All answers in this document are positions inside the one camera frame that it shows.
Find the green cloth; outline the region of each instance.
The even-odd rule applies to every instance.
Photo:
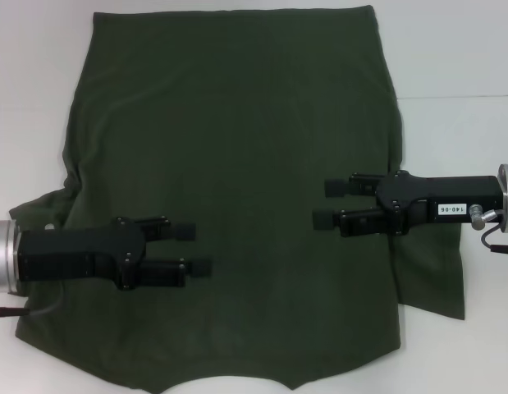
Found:
[[[323,180],[385,174],[401,122],[371,7],[94,15],[67,128],[63,190],[11,211],[22,229],[118,215],[196,222],[213,277],[120,292],[65,282],[16,335],[110,382],[162,392],[216,375],[295,388],[400,346],[398,301],[463,318],[460,228],[342,239],[314,231]],[[54,301],[34,283],[28,306]]]

